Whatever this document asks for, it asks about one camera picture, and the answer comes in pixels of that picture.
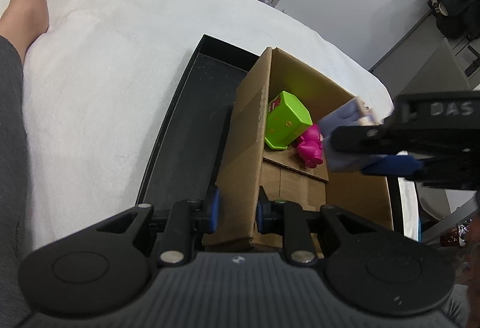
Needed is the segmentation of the purple rabbit cube toy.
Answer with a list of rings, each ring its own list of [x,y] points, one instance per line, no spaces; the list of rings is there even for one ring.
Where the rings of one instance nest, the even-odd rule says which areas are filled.
[[[331,172],[375,174],[386,167],[386,155],[369,151],[369,140],[375,140],[383,125],[359,97],[344,103],[317,124]]]

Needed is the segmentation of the brown cardboard box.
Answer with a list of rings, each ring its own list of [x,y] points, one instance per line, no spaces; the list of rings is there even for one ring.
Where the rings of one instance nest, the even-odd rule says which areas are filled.
[[[216,250],[279,248],[276,235],[256,231],[259,190],[271,200],[285,199],[316,211],[333,204],[392,229],[391,200],[385,178],[359,172],[335,173],[328,163],[307,169],[294,148],[273,151],[264,144],[269,103],[282,91],[295,95],[318,121],[353,94],[281,49],[267,48],[241,81],[216,184],[220,214],[216,233],[203,238]]]

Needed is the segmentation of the pink pig figurine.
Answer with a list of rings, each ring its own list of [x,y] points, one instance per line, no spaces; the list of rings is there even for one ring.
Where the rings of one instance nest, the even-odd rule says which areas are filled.
[[[323,164],[323,145],[318,124],[310,126],[295,140],[296,155],[306,168],[315,169]]]

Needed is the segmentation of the green hexagonal container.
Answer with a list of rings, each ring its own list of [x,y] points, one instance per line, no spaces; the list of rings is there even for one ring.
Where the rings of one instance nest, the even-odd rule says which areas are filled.
[[[264,142],[272,150],[286,150],[310,126],[308,109],[295,95],[282,91],[268,105]]]

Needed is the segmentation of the grey padded chair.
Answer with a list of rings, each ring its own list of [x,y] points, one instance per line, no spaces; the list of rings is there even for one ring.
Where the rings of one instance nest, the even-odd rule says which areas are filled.
[[[446,39],[401,95],[445,91],[479,90],[479,40],[469,42],[454,54]]]

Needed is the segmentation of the black rectangular tray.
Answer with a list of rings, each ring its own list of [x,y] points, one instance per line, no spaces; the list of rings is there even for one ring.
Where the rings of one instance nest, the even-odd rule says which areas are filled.
[[[167,209],[178,200],[203,199],[210,187],[218,187],[237,89],[260,56],[207,35],[201,38],[154,144],[140,202]],[[401,231],[400,188],[396,180],[386,180],[392,229]]]

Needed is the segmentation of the grey trouser left leg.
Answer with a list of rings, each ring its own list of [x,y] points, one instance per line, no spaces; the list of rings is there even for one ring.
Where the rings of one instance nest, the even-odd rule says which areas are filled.
[[[28,144],[22,115],[23,64],[1,38],[1,326],[29,314],[18,285],[24,251],[24,216],[29,192]]]

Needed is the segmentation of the white bed blanket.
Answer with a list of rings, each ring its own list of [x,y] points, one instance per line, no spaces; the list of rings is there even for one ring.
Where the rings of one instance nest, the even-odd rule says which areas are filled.
[[[49,29],[19,70],[26,191],[1,201],[1,250],[21,257],[134,204],[155,136],[201,37],[278,47],[358,95],[383,84],[316,31],[258,0],[47,0]]]

